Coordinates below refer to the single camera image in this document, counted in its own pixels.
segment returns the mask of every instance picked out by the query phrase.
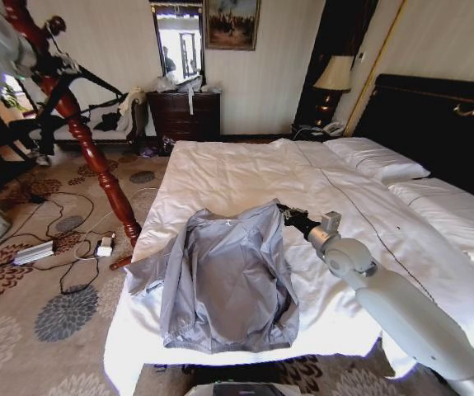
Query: black headboard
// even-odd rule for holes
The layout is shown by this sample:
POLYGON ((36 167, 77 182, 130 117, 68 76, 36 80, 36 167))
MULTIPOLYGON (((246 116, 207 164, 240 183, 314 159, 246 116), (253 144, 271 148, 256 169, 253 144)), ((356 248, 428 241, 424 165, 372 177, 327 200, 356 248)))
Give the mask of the black headboard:
POLYGON ((354 136, 474 194, 474 82, 380 74, 354 136))

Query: white pillow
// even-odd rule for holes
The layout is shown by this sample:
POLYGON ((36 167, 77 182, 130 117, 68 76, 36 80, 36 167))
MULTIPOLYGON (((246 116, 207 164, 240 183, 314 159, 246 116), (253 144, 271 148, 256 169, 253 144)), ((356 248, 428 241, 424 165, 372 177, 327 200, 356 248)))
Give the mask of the white pillow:
POLYGON ((420 164, 370 139, 340 138, 325 144, 350 166, 385 185, 429 175, 420 164))
POLYGON ((388 188, 474 264, 474 195, 439 179, 406 181, 388 188))

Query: floral carpet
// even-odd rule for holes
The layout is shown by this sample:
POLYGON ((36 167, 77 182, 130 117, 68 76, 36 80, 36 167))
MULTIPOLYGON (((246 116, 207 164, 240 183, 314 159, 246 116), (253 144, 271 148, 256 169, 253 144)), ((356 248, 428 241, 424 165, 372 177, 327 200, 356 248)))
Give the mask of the floral carpet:
MULTIPOLYGON (((106 156, 143 224, 167 158, 146 159, 117 148, 107 149, 106 156)), ((35 167, 0 190, 0 209, 12 221, 0 239, 0 395, 113 395, 102 358, 124 273, 108 266, 132 248, 112 214, 87 234, 110 207, 81 154, 58 152, 53 160, 52 167, 35 167), (75 258, 87 257, 112 232, 112 257, 99 262, 75 258), (24 266, 8 264, 18 251, 50 239, 52 257, 24 266)), ((216 380, 297 384, 315 395, 454 394, 424 368, 405 379, 385 378, 390 375, 376 345, 365 358, 303 356, 221 368, 147 365, 136 394, 179 396, 194 384, 216 380)))

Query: wooden dresser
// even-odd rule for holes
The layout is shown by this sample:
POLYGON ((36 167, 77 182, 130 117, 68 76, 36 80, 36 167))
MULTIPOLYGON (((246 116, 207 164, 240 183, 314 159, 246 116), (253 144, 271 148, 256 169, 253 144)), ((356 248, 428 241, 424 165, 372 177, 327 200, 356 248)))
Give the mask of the wooden dresser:
POLYGON ((192 115, 187 93, 150 92, 147 98, 161 154, 170 153, 163 147, 164 137, 175 141, 220 140, 220 94, 196 92, 192 115))

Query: white plug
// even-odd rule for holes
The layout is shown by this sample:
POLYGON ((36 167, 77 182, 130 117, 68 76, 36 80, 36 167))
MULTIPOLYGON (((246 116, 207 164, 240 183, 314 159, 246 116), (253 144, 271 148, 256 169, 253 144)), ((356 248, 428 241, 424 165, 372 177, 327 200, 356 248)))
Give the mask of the white plug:
POLYGON ((100 245, 97 247, 96 255, 99 257, 110 257, 112 254, 115 233, 111 237, 103 237, 100 245))

